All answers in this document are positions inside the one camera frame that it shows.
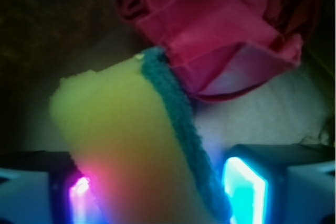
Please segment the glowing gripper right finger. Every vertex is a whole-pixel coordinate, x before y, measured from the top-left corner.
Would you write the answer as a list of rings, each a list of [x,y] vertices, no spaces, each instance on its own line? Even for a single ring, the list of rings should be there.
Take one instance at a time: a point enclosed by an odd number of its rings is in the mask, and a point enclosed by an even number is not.
[[[238,144],[222,183],[230,223],[335,223],[334,147]]]

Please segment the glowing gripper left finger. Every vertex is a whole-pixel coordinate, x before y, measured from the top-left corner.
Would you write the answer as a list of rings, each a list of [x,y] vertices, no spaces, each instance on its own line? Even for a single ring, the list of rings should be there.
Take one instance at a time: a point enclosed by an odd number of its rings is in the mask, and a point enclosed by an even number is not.
[[[1,223],[104,223],[90,180],[67,152],[1,156]]]

